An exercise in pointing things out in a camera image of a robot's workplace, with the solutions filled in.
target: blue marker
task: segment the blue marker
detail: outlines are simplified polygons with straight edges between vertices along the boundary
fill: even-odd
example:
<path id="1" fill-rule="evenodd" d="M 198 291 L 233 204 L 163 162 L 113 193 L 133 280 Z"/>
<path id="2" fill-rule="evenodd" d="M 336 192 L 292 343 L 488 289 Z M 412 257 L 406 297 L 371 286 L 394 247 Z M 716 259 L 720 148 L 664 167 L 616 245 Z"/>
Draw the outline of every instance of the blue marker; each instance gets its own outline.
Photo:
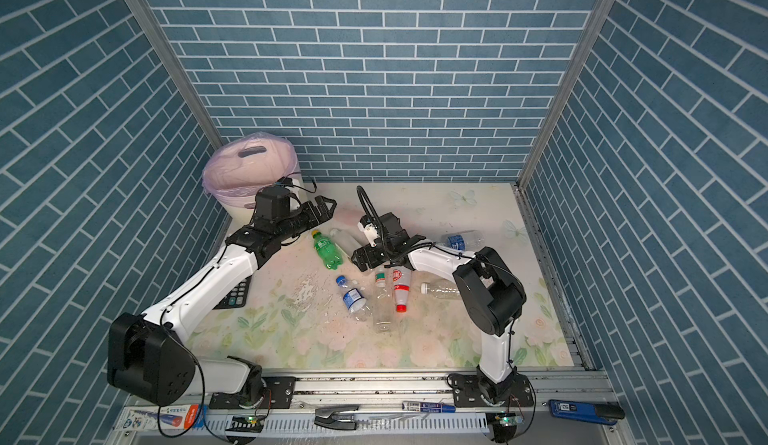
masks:
<path id="1" fill-rule="evenodd" d="M 430 402 L 402 402 L 402 409 L 409 412 L 430 412 L 430 413 L 453 413 L 456 411 L 456 407 L 453 405 L 446 405 L 445 403 L 430 403 Z"/>

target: clear plastic water bottle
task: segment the clear plastic water bottle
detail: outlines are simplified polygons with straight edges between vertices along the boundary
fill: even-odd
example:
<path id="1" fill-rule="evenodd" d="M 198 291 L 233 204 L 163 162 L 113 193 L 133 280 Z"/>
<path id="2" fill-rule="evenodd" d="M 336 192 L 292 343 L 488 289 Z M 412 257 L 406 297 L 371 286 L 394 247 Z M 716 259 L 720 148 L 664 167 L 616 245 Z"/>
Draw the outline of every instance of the clear plastic water bottle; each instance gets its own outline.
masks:
<path id="1" fill-rule="evenodd" d="M 341 251 L 343 251 L 349 258 L 352 258 L 352 254 L 355 253 L 355 250 L 362 247 L 362 245 L 360 245 L 348 231 L 331 229 L 328 235 L 331 236 L 333 242 L 336 243 L 336 246 L 341 248 Z"/>
<path id="2" fill-rule="evenodd" d="M 319 230 L 312 232 L 312 238 L 315 240 L 315 250 L 326 268 L 335 270 L 344 262 L 339 248 L 336 247 L 336 244 L 331 239 L 320 233 Z"/>
<path id="3" fill-rule="evenodd" d="M 440 298 L 442 300 L 461 300 L 462 295 L 458 293 L 456 284 L 445 278 L 432 283 L 422 283 L 422 295 Z"/>
<path id="4" fill-rule="evenodd" d="M 344 300 L 344 305 L 350 315 L 357 321 L 367 321 L 372 315 L 372 310 L 368 300 L 360 294 L 360 290 L 357 288 L 360 284 L 357 283 L 357 280 L 347 280 L 344 275 L 339 275 L 336 278 L 336 284 L 339 285 L 341 298 Z"/>
<path id="5" fill-rule="evenodd" d="M 454 250 L 480 251 L 485 244 L 485 237 L 477 230 L 466 230 L 458 233 L 448 233 L 440 238 L 439 245 L 444 245 Z"/>
<path id="6" fill-rule="evenodd" d="M 386 268 L 379 266 L 376 268 L 376 306 L 373 308 L 374 330 L 378 332 L 387 332 L 392 329 L 392 292 L 386 286 Z"/>

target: red and white bottle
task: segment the red and white bottle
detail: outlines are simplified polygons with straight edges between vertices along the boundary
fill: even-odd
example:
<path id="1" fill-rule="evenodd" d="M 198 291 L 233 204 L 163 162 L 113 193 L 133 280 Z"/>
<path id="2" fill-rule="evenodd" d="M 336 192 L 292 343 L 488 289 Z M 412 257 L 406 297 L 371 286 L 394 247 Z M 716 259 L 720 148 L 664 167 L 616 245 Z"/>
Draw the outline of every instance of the red and white bottle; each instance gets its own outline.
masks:
<path id="1" fill-rule="evenodd" d="M 395 311 L 405 313 L 408 292 L 411 289 L 411 270 L 406 267 L 392 267 L 392 289 L 395 291 Z"/>

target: plastic bottle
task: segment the plastic bottle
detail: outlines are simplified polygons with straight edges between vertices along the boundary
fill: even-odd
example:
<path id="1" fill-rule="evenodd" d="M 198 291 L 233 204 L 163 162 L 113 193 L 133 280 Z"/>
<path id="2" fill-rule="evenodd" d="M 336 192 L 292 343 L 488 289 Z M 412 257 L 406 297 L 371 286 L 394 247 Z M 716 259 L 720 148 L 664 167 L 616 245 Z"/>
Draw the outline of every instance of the plastic bottle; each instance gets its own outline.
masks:
<path id="1" fill-rule="evenodd" d="M 454 250 L 480 251 L 484 243 L 485 238 L 482 232 L 477 230 L 448 233 L 440 238 L 440 245 L 445 245 Z"/>
<path id="2" fill-rule="evenodd" d="M 358 241 L 355 240 L 355 238 L 352 237 L 348 231 L 331 229 L 328 235 L 330 235 L 333 239 L 333 242 L 336 243 L 339 248 L 341 248 L 341 251 L 344 252 L 347 258 L 352 258 L 352 254 L 355 253 L 355 250 L 362 247 L 362 245 L 360 245 L 360 243 L 358 243 Z"/>
<path id="3" fill-rule="evenodd" d="M 422 283 L 422 295 L 441 298 L 443 300 L 461 300 L 462 295 L 458 293 L 456 284 L 441 278 L 432 283 Z"/>
<path id="4" fill-rule="evenodd" d="M 350 315 L 358 321 L 368 320 L 371 316 L 371 307 L 368 305 L 368 300 L 357 289 L 359 286 L 357 280 L 347 280 L 344 275 L 339 275 L 336 278 L 336 284 L 339 285 L 341 298 Z"/>
<path id="5" fill-rule="evenodd" d="M 335 270 L 344 263 L 339 248 L 336 247 L 336 244 L 331 239 L 320 233 L 319 230 L 312 232 L 312 238 L 315 239 L 315 250 L 317 250 L 317 254 L 322 258 L 322 263 L 325 264 L 326 268 Z"/>
<path id="6" fill-rule="evenodd" d="M 411 270 L 406 267 L 392 267 L 392 289 L 395 291 L 395 311 L 407 310 L 408 291 L 411 288 Z"/>
<path id="7" fill-rule="evenodd" d="M 376 268 L 376 306 L 374 307 L 374 329 L 379 332 L 387 332 L 392 329 L 392 293 L 386 286 L 386 268 Z"/>

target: calculator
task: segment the calculator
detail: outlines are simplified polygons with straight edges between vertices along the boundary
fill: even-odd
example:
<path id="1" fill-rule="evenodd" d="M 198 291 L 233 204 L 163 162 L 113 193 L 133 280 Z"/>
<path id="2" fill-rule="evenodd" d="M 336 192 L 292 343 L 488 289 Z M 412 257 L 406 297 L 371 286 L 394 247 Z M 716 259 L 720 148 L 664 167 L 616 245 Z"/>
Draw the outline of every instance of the calculator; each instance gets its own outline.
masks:
<path id="1" fill-rule="evenodd" d="M 251 277 L 245 278 L 232 289 L 232 291 L 214 307 L 214 310 L 223 310 L 226 308 L 240 308 L 245 306 L 245 299 L 248 297 Z"/>

